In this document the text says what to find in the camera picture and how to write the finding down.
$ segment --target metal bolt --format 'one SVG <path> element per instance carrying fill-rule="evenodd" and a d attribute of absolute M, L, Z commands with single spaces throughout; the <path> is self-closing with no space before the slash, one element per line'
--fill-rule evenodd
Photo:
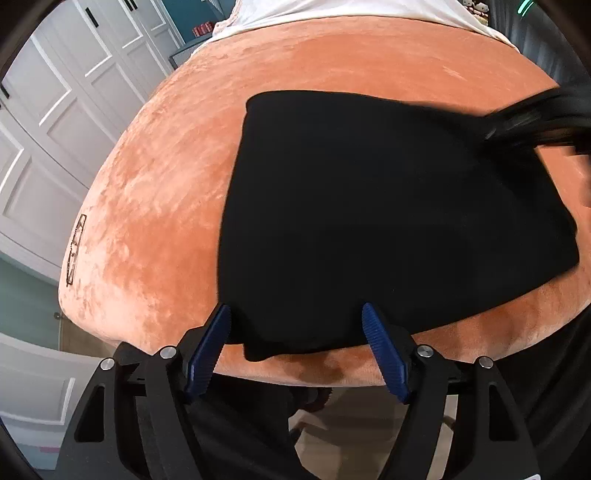
<path fill-rule="evenodd" d="M 495 364 L 495 363 L 492 361 L 492 358 L 488 358 L 487 356 L 481 356 L 481 357 L 478 359 L 478 363 L 480 364 L 480 366 L 481 366 L 482 368 L 492 368 L 492 366 Z"/>
<path fill-rule="evenodd" d="M 433 349 L 428 345 L 419 345 L 417 348 L 417 353 L 423 358 L 431 358 L 433 356 Z"/>
<path fill-rule="evenodd" d="M 177 354 L 177 350 L 173 346 L 165 346 L 160 350 L 160 356 L 165 360 L 174 357 Z"/>
<path fill-rule="evenodd" d="M 113 368 L 115 366 L 115 360 L 113 360 L 112 358 L 105 358 L 101 363 L 100 363 L 100 369 L 101 370 L 111 370 L 111 368 Z"/>

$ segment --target wooden floor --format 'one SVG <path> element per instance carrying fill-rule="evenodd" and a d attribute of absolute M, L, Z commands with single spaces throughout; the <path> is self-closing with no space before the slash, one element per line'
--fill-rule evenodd
<path fill-rule="evenodd" d="M 446 415 L 455 418 L 457 397 L 448 397 Z M 290 426 L 305 424 L 296 445 L 302 464 L 322 480 L 374 480 L 402 425 L 406 406 L 385 387 L 335 389 L 324 410 L 299 411 Z M 441 427 L 428 480 L 443 476 L 452 431 Z"/>

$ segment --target white door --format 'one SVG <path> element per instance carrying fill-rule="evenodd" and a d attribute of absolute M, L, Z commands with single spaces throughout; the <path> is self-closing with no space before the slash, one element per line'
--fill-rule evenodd
<path fill-rule="evenodd" d="M 46 43 L 35 34 L 25 43 L 3 81 L 4 103 L 37 143 L 90 187 L 122 130 Z"/>
<path fill-rule="evenodd" d="M 0 249 L 59 280 L 87 188 L 0 108 Z"/>
<path fill-rule="evenodd" d="M 163 57 L 167 70 L 172 72 L 168 58 L 184 42 L 179 41 L 170 21 L 161 10 L 159 2 L 156 0 L 134 0 L 134 4 L 137 7 L 135 13 L 139 16 L 146 33 Z"/>
<path fill-rule="evenodd" d="M 99 24 L 97 31 L 127 63 L 142 83 L 146 96 L 149 96 L 171 72 L 171 67 L 151 42 L 131 0 L 84 1 L 91 6 Z M 140 6 L 137 0 L 134 0 L 134 4 Z"/>
<path fill-rule="evenodd" d="M 79 0 L 67 0 L 58 5 L 35 36 L 44 49 L 59 56 L 88 97 L 123 132 L 146 102 L 148 92 L 102 38 L 108 36 L 108 26 L 99 9 L 88 4 L 85 7 Z"/>
<path fill-rule="evenodd" d="M 29 447 L 51 452 L 61 446 L 99 361 L 0 333 L 0 417 L 26 456 Z M 35 467 L 47 468 L 35 465 L 34 457 L 28 459 Z"/>

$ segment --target red item on shelf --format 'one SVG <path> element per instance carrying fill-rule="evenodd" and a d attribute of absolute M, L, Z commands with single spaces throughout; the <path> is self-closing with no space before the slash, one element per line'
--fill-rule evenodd
<path fill-rule="evenodd" d="M 193 34 L 196 37 L 200 37 L 201 35 L 205 35 L 207 33 L 207 29 L 205 28 L 205 24 L 198 25 L 193 28 Z"/>

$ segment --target orange plush fabric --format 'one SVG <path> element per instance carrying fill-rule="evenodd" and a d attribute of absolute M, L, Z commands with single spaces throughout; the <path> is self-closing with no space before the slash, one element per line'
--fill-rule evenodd
<path fill-rule="evenodd" d="M 553 86 L 507 45 L 402 18 L 307 20 L 213 42 L 160 86 L 100 170 L 82 206 L 87 221 L 70 286 L 64 260 L 61 306 L 90 333 L 150 353 L 202 325 L 217 301 L 221 215 L 245 103 L 256 93 L 332 90 L 487 113 Z M 505 305 L 417 334 L 417 342 L 464 361 L 500 358 L 589 304 L 586 172 L 567 153 L 541 155 L 579 226 L 580 265 Z M 284 384 L 383 383 L 367 346 L 250 363 L 240 345 L 228 345 L 216 371 Z"/>

